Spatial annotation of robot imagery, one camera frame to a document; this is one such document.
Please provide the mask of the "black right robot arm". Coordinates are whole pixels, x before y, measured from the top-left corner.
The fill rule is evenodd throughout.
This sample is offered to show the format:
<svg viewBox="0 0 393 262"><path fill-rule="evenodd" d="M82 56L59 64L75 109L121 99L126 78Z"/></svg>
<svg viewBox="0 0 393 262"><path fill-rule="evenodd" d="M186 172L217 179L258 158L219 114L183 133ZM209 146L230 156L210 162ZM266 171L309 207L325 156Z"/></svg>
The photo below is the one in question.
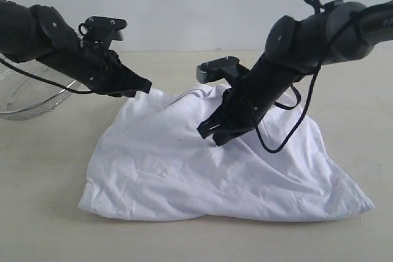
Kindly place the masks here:
<svg viewBox="0 0 393 262"><path fill-rule="evenodd" d="M197 128L216 145L256 129L269 109L295 82L316 76L324 65L365 58L375 45L392 40L392 3L367 7L331 2L320 13L297 21L283 16L272 27L252 68L227 56L197 67L200 83L225 79L230 88L220 106Z"/></svg>

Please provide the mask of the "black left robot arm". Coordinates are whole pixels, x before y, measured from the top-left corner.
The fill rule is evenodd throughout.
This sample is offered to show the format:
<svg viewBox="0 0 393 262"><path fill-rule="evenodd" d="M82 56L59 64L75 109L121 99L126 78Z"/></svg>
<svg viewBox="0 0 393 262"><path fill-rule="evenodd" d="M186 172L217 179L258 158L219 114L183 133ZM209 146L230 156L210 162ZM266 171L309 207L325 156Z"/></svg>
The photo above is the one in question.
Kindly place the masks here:
<svg viewBox="0 0 393 262"><path fill-rule="evenodd" d="M75 31L54 7L1 1L1 54L14 63L35 60L92 93L133 98L148 93L152 83L109 48L123 40L126 26L123 19L92 16Z"/></svg>

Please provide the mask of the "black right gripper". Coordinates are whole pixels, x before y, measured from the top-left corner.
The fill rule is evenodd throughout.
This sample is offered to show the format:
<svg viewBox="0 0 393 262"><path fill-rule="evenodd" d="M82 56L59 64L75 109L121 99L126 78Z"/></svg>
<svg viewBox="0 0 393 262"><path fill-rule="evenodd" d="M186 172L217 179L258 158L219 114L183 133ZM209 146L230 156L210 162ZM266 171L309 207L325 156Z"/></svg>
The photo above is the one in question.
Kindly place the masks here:
<svg viewBox="0 0 393 262"><path fill-rule="evenodd" d="M267 106L258 106L244 93L228 88L222 95L219 111L201 122L197 131L203 139L213 136L216 145L223 146L252 131L266 113Z"/></svg>

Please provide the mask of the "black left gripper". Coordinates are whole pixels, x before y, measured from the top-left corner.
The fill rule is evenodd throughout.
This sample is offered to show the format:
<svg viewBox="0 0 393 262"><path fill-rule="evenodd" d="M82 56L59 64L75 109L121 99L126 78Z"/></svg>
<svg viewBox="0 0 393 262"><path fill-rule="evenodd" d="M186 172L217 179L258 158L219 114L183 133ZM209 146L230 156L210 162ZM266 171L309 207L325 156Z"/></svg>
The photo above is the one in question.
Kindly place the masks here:
<svg viewBox="0 0 393 262"><path fill-rule="evenodd" d="M55 50L39 61L100 95L134 98L137 91L150 93L152 88L150 80L124 66L118 55L99 46Z"/></svg>

